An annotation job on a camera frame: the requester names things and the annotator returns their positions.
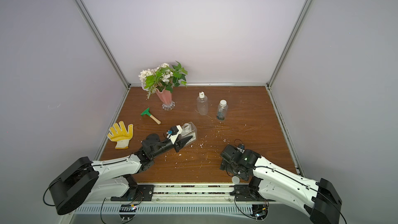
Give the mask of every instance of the yellow glove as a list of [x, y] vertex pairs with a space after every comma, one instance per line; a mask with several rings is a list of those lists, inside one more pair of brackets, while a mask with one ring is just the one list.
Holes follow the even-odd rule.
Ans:
[[120, 121], [119, 125], [117, 123], [113, 124], [113, 127], [109, 129], [108, 138], [112, 142], [117, 142], [115, 149], [127, 149], [132, 138], [132, 124], [129, 124], [128, 132], [123, 121]]

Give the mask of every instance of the black cable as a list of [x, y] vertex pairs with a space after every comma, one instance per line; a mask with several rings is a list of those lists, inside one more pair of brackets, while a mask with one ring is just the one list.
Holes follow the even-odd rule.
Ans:
[[44, 202], [44, 204], [46, 204], [47, 206], [55, 207], [55, 205], [48, 204], [48, 203], [46, 202], [46, 200], [44, 199], [44, 197], [46, 196], [47, 191], [48, 191], [56, 182], [58, 182], [58, 181], [60, 181], [60, 180], [61, 180], [61, 178], [59, 178], [57, 181], [55, 181], [55, 182], [53, 182], [52, 184], [50, 184], [50, 186], [49, 186], [49, 187], [46, 189], [46, 191], [44, 192], [44, 194], [43, 194], [43, 202]]
[[250, 219], [257, 220], [257, 218], [250, 217], [250, 216], [246, 215], [245, 213], [243, 213], [243, 212], [238, 208], [238, 206], [236, 205], [236, 197], [237, 197], [237, 196], [238, 196], [238, 195], [235, 195], [235, 197], [234, 197], [234, 202], [235, 202], [236, 208], [237, 208], [244, 216], [249, 217]]
[[334, 208], [340, 213], [340, 215], [343, 217], [344, 222], [347, 224], [346, 218], [344, 218], [343, 214], [342, 214], [342, 213], [340, 212], [340, 210], [334, 205], [334, 203], [331, 202], [331, 200], [329, 200], [328, 198], [326, 198], [325, 195], [322, 194], [321, 192], [319, 192], [319, 191], [317, 191], [317, 190], [315, 190], [315, 189], [313, 189], [313, 188], [310, 188], [310, 189], [312, 189], [313, 191], [318, 192], [318, 193], [319, 193], [321, 196], [323, 196], [326, 200], [330, 201], [330, 203], [333, 205], [333, 207], [334, 207]]
[[134, 200], [132, 200], [131, 203], [129, 203], [128, 205], [131, 205], [132, 202], [134, 202], [135, 200], [137, 200], [138, 194], [139, 194], [139, 193], [137, 193], [137, 195], [134, 197]]
[[[102, 219], [102, 206], [103, 206], [103, 203], [105, 202], [105, 200], [106, 200], [106, 198], [103, 199], [102, 205], [101, 205], [101, 210], [99, 211], [99, 216], [101, 217], [101, 221], [102, 221], [103, 224], [107, 224], [107, 223], [106, 223], [105, 221], [103, 221], [103, 219]], [[127, 222], [132, 221], [132, 219], [134, 218], [134, 216], [133, 216], [130, 220], [128, 220], [128, 221], [126, 221], [126, 222], [123, 222], [122, 224], [125, 224], [125, 223], [127, 223]]]
[[225, 170], [226, 171], [226, 174], [228, 175], [228, 176], [230, 176], [230, 177], [234, 177], [235, 175], [232, 175], [232, 173], [231, 173], [231, 175], [230, 174], [228, 174], [228, 171], [227, 170]]
[[237, 138], [237, 139], [234, 140], [234, 145], [235, 145], [236, 147], [239, 146], [239, 144], [238, 144], [238, 145], [235, 144], [235, 141], [236, 141], [236, 140], [239, 140], [239, 141], [242, 143], [242, 145], [245, 146], [245, 144], [242, 142], [242, 140], [240, 140], [239, 138]]
[[138, 206], [138, 205], [140, 205], [141, 204], [141, 202], [142, 202], [142, 200], [144, 199], [144, 193], [142, 193], [142, 191], [140, 191], [140, 193], [141, 193], [141, 195], [142, 195], [142, 197], [141, 197], [141, 201], [137, 204], [137, 205], [134, 205], [134, 206]]
[[[110, 164], [114, 164], [114, 163], [120, 163], [120, 162], [123, 162], [123, 161], [125, 161], [125, 160], [117, 161], [117, 162], [113, 162], [113, 163], [107, 163], [107, 164], [95, 164], [95, 165], [91, 165], [91, 166], [88, 166], [88, 167], [85, 167], [85, 168], [82, 168], [82, 169], [78, 169], [77, 171], [73, 172], [72, 174], [75, 174], [75, 173], [77, 173], [77, 172], [83, 171], [83, 170], [88, 169], [88, 168], [92, 168], [92, 167], [94, 167], [94, 166], [105, 166], [105, 165], [110, 165]], [[46, 204], [47, 206], [55, 207], [55, 205], [48, 204], [48, 203], [45, 201], [44, 197], [46, 196], [47, 191], [48, 191], [56, 182], [58, 182], [58, 181], [60, 181], [60, 180], [61, 180], [61, 178], [59, 178], [58, 180], [56, 180], [55, 182], [53, 182], [53, 183], [46, 189], [46, 191], [44, 192], [44, 194], [43, 194], [43, 202], [44, 202], [44, 204]]]
[[78, 169], [77, 171], [73, 172], [72, 174], [75, 174], [75, 173], [77, 173], [77, 172], [81, 172], [82, 170], [85, 170], [85, 169], [88, 169], [88, 168], [92, 168], [92, 167], [94, 167], [94, 166], [106, 166], [106, 165], [110, 165], [110, 164], [114, 164], [114, 163], [120, 163], [120, 162], [124, 162], [124, 161], [126, 161], [126, 160], [117, 161], [117, 162], [113, 162], [113, 163], [106, 163], [106, 164], [95, 164], [95, 165], [90, 165], [90, 166], [88, 166], [88, 167]]

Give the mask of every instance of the empty plastic bottle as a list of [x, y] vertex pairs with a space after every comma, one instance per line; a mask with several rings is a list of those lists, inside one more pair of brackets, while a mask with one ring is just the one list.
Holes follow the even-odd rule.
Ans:
[[198, 105], [198, 112], [200, 115], [206, 115], [209, 111], [209, 105], [207, 103], [207, 96], [204, 92], [200, 92], [198, 98], [196, 99]]

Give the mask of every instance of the white bottle cap on table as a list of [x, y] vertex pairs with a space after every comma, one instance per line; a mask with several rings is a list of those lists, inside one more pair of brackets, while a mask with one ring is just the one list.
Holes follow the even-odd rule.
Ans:
[[233, 176], [233, 177], [232, 177], [232, 183], [235, 184], [235, 185], [239, 184], [239, 183], [240, 183], [239, 177]]
[[220, 106], [225, 107], [226, 106], [226, 100], [221, 100], [220, 101]]

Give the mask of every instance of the bottle label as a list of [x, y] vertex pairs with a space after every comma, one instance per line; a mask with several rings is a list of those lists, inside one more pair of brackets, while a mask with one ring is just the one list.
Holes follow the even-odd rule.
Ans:
[[225, 119], [224, 114], [222, 112], [217, 113], [217, 119], [223, 121]]
[[188, 135], [188, 136], [191, 136], [192, 135], [192, 137], [191, 137], [191, 139], [187, 142], [187, 144], [189, 144], [189, 143], [191, 143], [191, 142], [193, 142], [193, 141], [195, 141], [196, 140], [196, 134], [195, 134], [195, 132], [192, 132], [190, 135]]

